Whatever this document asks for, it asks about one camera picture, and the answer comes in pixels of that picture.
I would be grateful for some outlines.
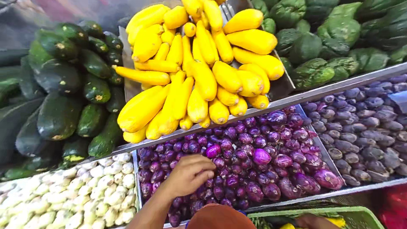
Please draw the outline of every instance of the vegetable display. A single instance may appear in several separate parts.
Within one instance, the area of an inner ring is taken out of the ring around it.
[[[208,203],[247,209],[256,203],[316,195],[344,184],[321,159],[317,135],[295,106],[207,129],[137,151],[142,199],[147,201],[189,154],[216,165],[215,176],[189,196],[177,197],[169,222],[177,227]]]
[[[401,75],[302,103],[346,184],[407,175],[406,116],[388,97],[405,90],[407,76]]]
[[[138,204],[130,153],[0,186],[0,227],[108,228],[128,224]]]

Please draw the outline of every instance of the yellow squash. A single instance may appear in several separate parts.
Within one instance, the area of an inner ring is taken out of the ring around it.
[[[135,62],[142,63],[157,53],[161,45],[161,38],[155,33],[141,31],[138,33],[134,44],[131,57]]]
[[[192,63],[192,73],[199,94],[205,101],[212,101],[216,97],[218,86],[212,71],[205,64],[195,60]]]
[[[229,109],[219,99],[209,102],[209,117],[216,124],[224,124],[229,118]]]
[[[164,25],[167,29],[176,29],[188,22],[185,7],[176,6],[164,14]]]
[[[165,60],[181,66],[182,52],[182,37],[179,33],[177,33],[174,37],[173,43],[170,47],[170,51],[168,52],[167,58]]]
[[[193,124],[194,123],[192,123],[191,119],[187,114],[179,121],[179,127],[183,130],[191,129]]]
[[[221,85],[218,85],[216,97],[226,106],[233,106],[239,102],[239,96],[237,94],[228,92]]]
[[[147,130],[148,124],[145,125],[141,130],[135,132],[135,133],[128,133],[128,132],[123,132],[123,139],[126,142],[129,143],[139,143],[146,139],[146,130]]]
[[[191,53],[191,43],[189,37],[182,37],[182,70],[185,71],[187,77],[192,76],[192,69],[190,68],[190,63],[194,61]]]
[[[243,90],[242,81],[237,76],[236,69],[229,64],[216,61],[212,67],[216,81],[230,93],[238,93]]]
[[[257,9],[245,9],[235,14],[223,27],[226,34],[246,29],[257,29],[263,21],[263,13]]]
[[[260,55],[238,47],[233,47],[234,58],[242,64],[257,64],[269,77],[270,80],[276,80],[284,74],[284,66],[280,60],[270,55]]]
[[[162,108],[170,86],[165,86],[159,93],[142,99],[139,103],[126,110],[123,119],[118,121],[122,131],[134,133],[143,128]]]
[[[246,97],[246,100],[251,104],[254,108],[257,109],[266,109],[269,105],[269,98],[265,95],[256,95],[254,97]]]
[[[172,61],[156,59],[149,59],[144,63],[134,62],[134,68],[138,70],[159,71],[165,73],[176,73],[181,69]]]
[[[194,123],[202,122],[208,115],[208,102],[202,99],[197,89],[192,90],[186,110]]]
[[[235,117],[240,117],[246,114],[247,103],[242,96],[239,96],[239,102],[236,105],[229,107],[230,113]]]
[[[197,38],[198,38],[198,47],[199,51],[202,54],[203,59],[209,65],[215,63],[215,55],[212,51],[211,43],[206,33],[206,29],[203,26],[202,21],[198,21],[197,23]]]
[[[182,83],[177,93],[177,102],[174,103],[172,110],[172,116],[174,119],[180,120],[185,116],[188,100],[192,92],[192,86],[194,86],[194,79],[192,77],[186,78]]]
[[[203,4],[203,12],[208,18],[210,27],[215,31],[219,31],[223,26],[222,13],[219,9],[219,5],[214,0],[205,0]]]
[[[226,35],[223,30],[214,31],[212,30],[212,38],[215,41],[216,48],[221,56],[223,62],[230,64],[233,61],[233,51]]]
[[[192,22],[187,22],[184,25],[185,35],[187,37],[193,37],[197,31],[197,27]]]
[[[181,0],[181,1],[189,15],[197,18],[200,17],[203,8],[200,0]]]
[[[226,37],[231,44],[262,55],[271,53],[277,45],[277,38],[273,34],[259,29],[229,33]]]
[[[253,97],[263,91],[264,84],[260,76],[244,70],[238,70],[237,76],[242,81],[243,90],[239,95],[244,97]]]
[[[257,64],[243,64],[239,67],[239,70],[245,70],[249,72],[253,72],[254,74],[261,77],[263,80],[263,91],[260,93],[261,95],[265,95],[270,90],[270,80],[267,76],[267,73]]]
[[[170,44],[168,44],[167,42],[162,43],[153,59],[165,60],[167,58],[169,51],[170,51]]]

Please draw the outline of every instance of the yellow zucchini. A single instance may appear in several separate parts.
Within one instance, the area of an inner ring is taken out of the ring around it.
[[[236,105],[229,107],[230,113],[235,117],[240,117],[246,114],[247,103],[242,96],[239,96],[239,102]]]
[[[237,76],[235,68],[222,61],[216,61],[212,67],[216,81],[230,93],[243,90],[241,79]]]
[[[219,99],[209,102],[209,117],[216,124],[224,124],[229,118],[229,109]]]
[[[269,77],[267,76],[267,73],[257,64],[243,64],[239,67],[239,70],[246,70],[249,72],[253,72],[254,74],[258,75],[261,77],[263,80],[263,91],[260,93],[261,95],[265,95],[269,92],[270,90],[270,80]]]
[[[112,68],[116,70],[117,74],[142,84],[167,85],[170,82],[170,76],[168,73],[157,71],[140,71],[116,65],[112,65]]]
[[[256,95],[254,97],[246,97],[246,100],[251,104],[254,108],[257,109],[266,109],[269,105],[269,98],[265,95]]]
[[[189,118],[194,123],[202,122],[208,115],[208,102],[202,99],[196,88],[191,92],[186,110]]]
[[[173,43],[168,52],[166,61],[176,63],[178,66],[182,64],[182,37],[177,33],[173,39]]]
[[[149,59],[144,63],[134,62],[134,68],[138,70],[159,71],[165,73],[176,73],[181,69],[174,62],[156,59]]]
[[[176,6],[164,14],[164,25],[168,29],[176,29],[188,22],[185,7]]]
[[[216,97],[218,84],[212,71],[203,63],[195,60],[192,62],[192,73],[195,79],[195,88],[206,101],[212,101]]]

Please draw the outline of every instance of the white vegetable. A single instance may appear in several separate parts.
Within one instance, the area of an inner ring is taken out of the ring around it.
[[[136,213],[136,209],[134,207],[126,209],[123,211],[123,222],[129,223]]]
[[[121,184],[122,183],[122,181],[123,181],[123,177],[124,177],[125,175],[123,174],[123,173],[121,173],[121,172],[119,172],[118,174],[115,174],[114,175],[114,182],[116,183],[116,184]]]
[[[134,188],[134,174],[126,174],[123,177],[123,186],[126,188]]]
[[[106,226],[111,227],[114,225],[114,221],[117,219],[117,210],[114,210],[112,208],[109,208],[109,210],[106,212],[105,216],[103,217],[106,221]]]
[[[65,229],[77,229],[83,222],[83,213],[77,212],[68,221]]]
[[[45,227],[48,224],[51,224],[54,221],[56,214],[57,213],[54,211],[49,211],[49,212],[42,214],[38,220],[38,227],[41,228],[41,227]]]
[[[96,216],[102,217],[105,215],[107,210],[109,209],[109,206],[103,202],[99,202],[98,205],[96,206],[96,211],[95,214]]]
[[[101,165],[96,166],[95,168],[91,169],[89,172],[92,177],[102,177],[104,175],[103,166],[101,166]]]
[[[103,159],[100,159],[98,161],[98,163],[101,164],[102,166],[106,167],[106,166],[109,166],[109,165],[111,165],[113,163],[113,159],[110,158],[110,157],[103,158]]]
[[[129,173],[133,172],[133,169],[134,169],[133,163],[127,162],[126,164],[124,164],[122,166],[122,173],[129,174]]]
[[[95,220],[95,222],[93,222],[92,229],[104,229],[105,226],[106,226],[105,220],[102,218],[99,218],[99,219]]]

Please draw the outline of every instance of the yellow item in crate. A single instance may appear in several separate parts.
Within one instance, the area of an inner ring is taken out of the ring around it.
[[[212,30],[212,38],[223,62],[230,64],[233,61],[233,51],[230,42],[223,33],[223,30]]]
[[[214,98],[209,102],[209,117],[216,124],[225,124],[229,118],[228,107],[221,103],[219,99]]]
[[[244,50],[238,47],[233,47],[234,58],[242,64],[257,64],[269,77],[270,80],[276,80],[284,74],[284,66],[281,61],[270,55],[261,55]]]
[[[208,115],[208,102],[202,99],[196,88],[191,92],[186,110],[189,118],[194,123],[202,122]]]
[[[159,71],[165,73],[176,73],[181,68],[178,64],[168,60],[149,59],[144,63],[134,62],[134,68],[138,70]]]
[[[168,29],[176,29],[188,22],[188,14],[185,7],[176,6],[164,14],[164,25]]]
[[[168,73],[157,71],[141,71],[112,65],[117,74],[142,84],[167,85],[170,83]]]
[[[263,91],[260,93],[261,95],[265,95],[270,90],[270,80],[267,76],[267,73],[257,64],[243,64],[239,67],[239,70],[246,70],[253,72],[254,74],[261,77],[263,80],[264,88]]]
[[[263,18],[263,13],[260,10],[245,9],[235,14],[223,27],[223,31],[229,34],[247,29],[257,29]]]

